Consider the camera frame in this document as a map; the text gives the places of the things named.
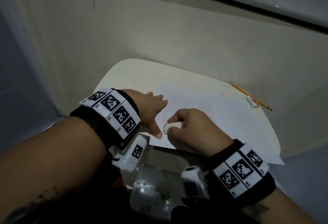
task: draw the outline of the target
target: white eraser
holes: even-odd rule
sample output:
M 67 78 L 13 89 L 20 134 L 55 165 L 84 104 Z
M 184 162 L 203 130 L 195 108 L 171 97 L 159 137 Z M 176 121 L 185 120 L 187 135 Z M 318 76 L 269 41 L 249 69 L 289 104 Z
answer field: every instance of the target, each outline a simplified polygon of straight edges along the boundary
M 252 96 L 246 96 L 245 100 L 251 105 L 252 108 L 260 107 L 260 105 L 254 100 Z
M 166 123 L 166 124 L 164 125 L 164 128 L 163 128 L 164 133 L 167 134 L 167 130 L 168 130 L 170 127 L 178 127 L 179 129 L 181 129 L 181 127 L 182 127 L 182 123 L 183 123 L 183 122 L 184 122 L 184 121 L 175 122 L 175 123 Z

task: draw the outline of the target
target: pencil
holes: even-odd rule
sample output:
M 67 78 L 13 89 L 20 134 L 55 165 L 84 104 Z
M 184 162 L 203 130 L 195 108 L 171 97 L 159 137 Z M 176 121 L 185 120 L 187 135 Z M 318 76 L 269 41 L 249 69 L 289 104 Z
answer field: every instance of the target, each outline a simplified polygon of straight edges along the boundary
M 247 96 L 251 96 L 249 93 L 247 93 L 245 90 L 241 89 L 241 88 L 238 87 L 237 85 L 234 85 L 234 84 L 231 84 L 231 83 L 230 83 L 230 85 L 232 85 L 234 88 L 238 89 L 240 92 L 246 94 Z M 255 99 L 254 97 L 253 97 L 253 99 L 254 99 L 257 103 L 260 103 L 262 106 L 264 106 L 265 108 L 268 108 L 269 110 L 272 111 L 272 108 L 271 108 L 271 107 L 265 105 L 263 102 L 260 102 L 259 100 Z

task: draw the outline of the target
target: right hand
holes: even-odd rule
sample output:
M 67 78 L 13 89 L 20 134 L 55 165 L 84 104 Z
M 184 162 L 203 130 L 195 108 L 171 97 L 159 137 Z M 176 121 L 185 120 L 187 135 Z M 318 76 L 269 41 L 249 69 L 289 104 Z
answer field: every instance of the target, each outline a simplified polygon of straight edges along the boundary
M 181 129 L 170 127 L 168 135 L 187 144 L 195 152 L 210 157 L 234 141 L 198 109 L 179 109 L 167 122 L 184 121 Z

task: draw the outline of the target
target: left hand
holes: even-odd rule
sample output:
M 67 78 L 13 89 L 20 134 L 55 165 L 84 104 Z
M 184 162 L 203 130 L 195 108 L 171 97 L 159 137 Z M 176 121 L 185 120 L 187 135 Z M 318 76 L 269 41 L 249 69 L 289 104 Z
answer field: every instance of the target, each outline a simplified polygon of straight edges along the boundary
M 158 127 L 155 117 L 166 107 L 168 100 L 163 100 L 163 95 L 153 96 L 153 92 L 143 94 L 132 89 L 122 89 L 135 102 L 139 110 L 140 125 L 146 127 L 149 133 L 155 138 L 163 137 L 161 129 Z

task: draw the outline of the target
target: sheet of paper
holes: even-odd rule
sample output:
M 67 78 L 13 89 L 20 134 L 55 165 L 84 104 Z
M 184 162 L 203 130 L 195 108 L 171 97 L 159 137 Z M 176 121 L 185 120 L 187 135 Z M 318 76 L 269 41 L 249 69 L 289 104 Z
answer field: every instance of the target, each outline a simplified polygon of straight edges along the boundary
M 169 100 L 166 108 L 155 119 L 161 129 L 178 109 L 196 108 L 205 112 L 227 135 L 248 143 L 267 163 L 284 164 L 274 151 L 273 137 L 264 127 L 266 123 L 246 100 L 204 94 L 171 85 L 159 85 L 157 94 L 163 94 L 164 99 Z M 185 146 L 171 143 L 166 134 L 160 140 L 151 136 L 150 145 L 190 151 Z

